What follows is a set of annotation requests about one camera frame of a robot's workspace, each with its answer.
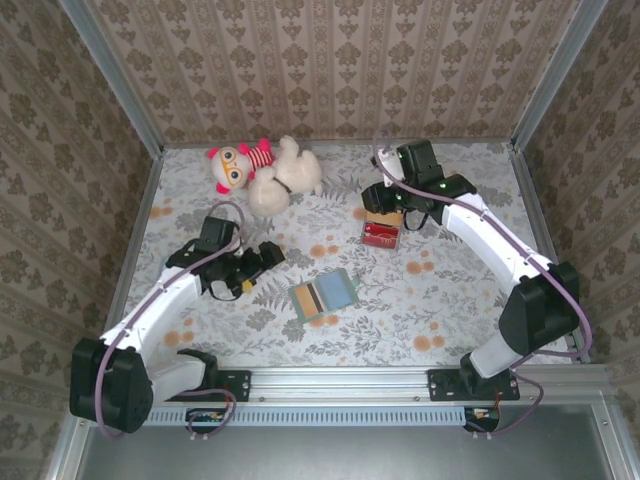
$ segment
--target white teddy bear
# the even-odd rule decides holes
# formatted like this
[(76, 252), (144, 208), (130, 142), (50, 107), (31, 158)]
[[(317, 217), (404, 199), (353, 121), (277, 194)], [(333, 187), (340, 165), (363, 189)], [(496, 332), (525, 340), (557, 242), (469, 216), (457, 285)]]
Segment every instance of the white teddy bear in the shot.
[(255, 215), (272, 217), (289, 206), (290, 193), (322, 193), (322, 171), (316, 156), (309, 150), (298, 155), (296, 141), (284, 136), (276, 160), (270, 167), (256, 171), (249, 184), (249, 208)]

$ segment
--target gray floor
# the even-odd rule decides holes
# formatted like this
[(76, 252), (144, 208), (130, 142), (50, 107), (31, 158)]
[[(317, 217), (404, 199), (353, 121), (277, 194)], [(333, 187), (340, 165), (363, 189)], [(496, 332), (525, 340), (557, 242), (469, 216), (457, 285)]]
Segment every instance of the gray floor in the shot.
[(93, 432), (78, 478), (611, 479), (590, 412), (544, 407), (489, 441), (459, 427), (235, 427), (208, 441), (190, 441), (180, 428), (147, 428), (119, 442)]

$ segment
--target floral wallpaper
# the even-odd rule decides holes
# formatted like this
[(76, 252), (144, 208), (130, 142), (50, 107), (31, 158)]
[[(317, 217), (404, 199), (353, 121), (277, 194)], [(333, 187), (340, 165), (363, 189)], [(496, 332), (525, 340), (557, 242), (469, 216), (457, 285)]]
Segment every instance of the floral wallpaper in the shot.
[(150, 158), (55, 1), (0, 1), (0, 478), (38, 478)]
[[(487, 203), (529, 244), (533, 234), (504, 143), (435, 144), (448, 174), (477, 185)], [(235, 302), (206, 295), (168, 326), (152, 361), (181, 348), (218, 357), (222, 367), (455, 365), (488, 340), (507, 296), (493, 273), (455, 235), (429, 220), (403, 231), (398, 251), (366, 247), (359, 192), (380, 181), (369, 145), (316, 145), (322, 195), (295, 195), (281, 215), (249, 214), (247, 191), (233, 194), (247, 215), (247, 247), (276, 242), (285, 262), (266, 272)], [(204, 149), (165, 153), (160, 186), (136, 264), (127, 311), (157, 281), (166, 258), (197, 237), (218, 195)], [(215, 215), (237, 218), (221, 207)], [(414, 226), (421, 215), (409, 216)], [(359, 302), (302, 324), (288, 289), (344, 267), (360, 278)], [(221, 289), (219, 298), (228, 298)], [(564, 339), (555, 348), (566, 350)], [(536, 358), (537, 362), (562, 359)]]
[(510, 137), (578, 0), (91, 0), (165, 144)]
[(640, 439), (640, 2), (608, 2), (525, 155)]

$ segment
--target red striped scarf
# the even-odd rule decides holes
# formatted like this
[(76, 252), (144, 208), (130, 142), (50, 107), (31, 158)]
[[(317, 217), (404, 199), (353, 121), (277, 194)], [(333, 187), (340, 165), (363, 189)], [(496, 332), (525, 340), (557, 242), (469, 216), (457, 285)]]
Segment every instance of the red striped scarf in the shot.
[(254, 172), (259, 168), (271, 165), (274, 160), (274, 156), (271, 152), (265, 152), (264, 150), (260, 150), (258, 147), (250, 148), (247, 156), (251, 162), (251, 170)]

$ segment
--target teddy bear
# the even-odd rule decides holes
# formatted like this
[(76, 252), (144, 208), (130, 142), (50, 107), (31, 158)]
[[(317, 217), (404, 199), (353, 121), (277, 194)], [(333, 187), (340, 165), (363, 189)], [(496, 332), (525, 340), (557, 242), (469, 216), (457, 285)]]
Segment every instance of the teddy bear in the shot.
[(271, 217), (289, 206), (291, 193), (322, 193), (322, 171), (316, 156), (300, 147), (290, 136), (280, 140), (280, 149), (270, 167), (256, 172), (249, 184), (249, 208), (255, 215)]
[(211, 170), (218, 181), (216, 191), (223, 195), (244, 187), (254, 178), (256, 170), (271, 165), (275, 158), (267, 138), (260, 139), (253, 148), (246, 143), (239, 144), (238, 148), (212, 148), (207, 157), (211, 159)]

